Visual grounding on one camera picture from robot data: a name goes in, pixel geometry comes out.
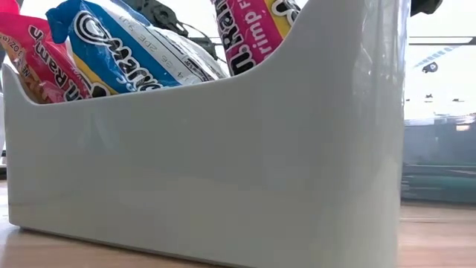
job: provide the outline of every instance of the brand logo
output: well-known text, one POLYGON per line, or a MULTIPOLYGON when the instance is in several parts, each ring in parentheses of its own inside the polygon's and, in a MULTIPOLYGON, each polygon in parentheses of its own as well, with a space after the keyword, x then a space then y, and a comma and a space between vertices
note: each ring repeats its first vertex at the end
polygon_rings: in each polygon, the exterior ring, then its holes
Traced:
POLYGON ((164 87, 149 70, 141 67, 132 56, 131 49, 125 46, 121 39, 112 37, 89 12, 81 11, 76 15, 74 31, 81 40, 92 45, 105 46, 111 52, 115 64, 124 74, 121 79, 116 80, 126 84, 129 91, 148 91, 164 87))

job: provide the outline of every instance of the white plastic bin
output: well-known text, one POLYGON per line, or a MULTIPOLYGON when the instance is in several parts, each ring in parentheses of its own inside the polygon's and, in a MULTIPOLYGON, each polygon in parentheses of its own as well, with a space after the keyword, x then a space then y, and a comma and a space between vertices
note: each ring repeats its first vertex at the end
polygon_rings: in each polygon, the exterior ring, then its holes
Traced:
POLYGON ((310 0, 230 79, 36 105, 4 68, 10 221, 262 268, 396 266, 408 0, 310 0))

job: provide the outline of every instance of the snack bag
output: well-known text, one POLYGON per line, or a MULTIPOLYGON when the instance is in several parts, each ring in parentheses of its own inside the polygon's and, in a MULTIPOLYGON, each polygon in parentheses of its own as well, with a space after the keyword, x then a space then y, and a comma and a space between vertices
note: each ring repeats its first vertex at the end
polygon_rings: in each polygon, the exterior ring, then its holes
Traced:
POLYGON ((19 15, 14 0, 0 4, 0 43, 20 75, 28 97, 37 103, 90 98, 64 45, 51 39, 48 22, 19 15))
POLYGON ((157 29, 120 0, 67 0, 46 16, 53 40, 109 94, 190 85, 225 77, 178 34, 157 29))
POLYGON ((298 17, 294 0, 212 0, 231 75, 264 61, 298 17))

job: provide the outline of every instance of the blue snack bag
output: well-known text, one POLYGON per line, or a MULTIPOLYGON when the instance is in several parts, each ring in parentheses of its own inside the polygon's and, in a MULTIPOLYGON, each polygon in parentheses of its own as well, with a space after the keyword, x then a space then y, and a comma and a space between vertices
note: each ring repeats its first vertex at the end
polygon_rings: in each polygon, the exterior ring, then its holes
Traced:
POLYGON ((68 0, 46 16, 56 43, 105 95, 164 89, 227 75, 213 58, 171 31, 154 28, 121 0, 68 0))

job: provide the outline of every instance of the pink label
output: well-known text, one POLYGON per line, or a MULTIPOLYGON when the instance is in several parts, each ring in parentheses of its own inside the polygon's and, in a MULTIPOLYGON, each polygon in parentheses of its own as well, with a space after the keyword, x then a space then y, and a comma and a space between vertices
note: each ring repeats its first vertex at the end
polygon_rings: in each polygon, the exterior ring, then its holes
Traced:
POLYGON ((264 0, 216 0, 215 8, 231 75, 255 67, 283 41, 264 0))

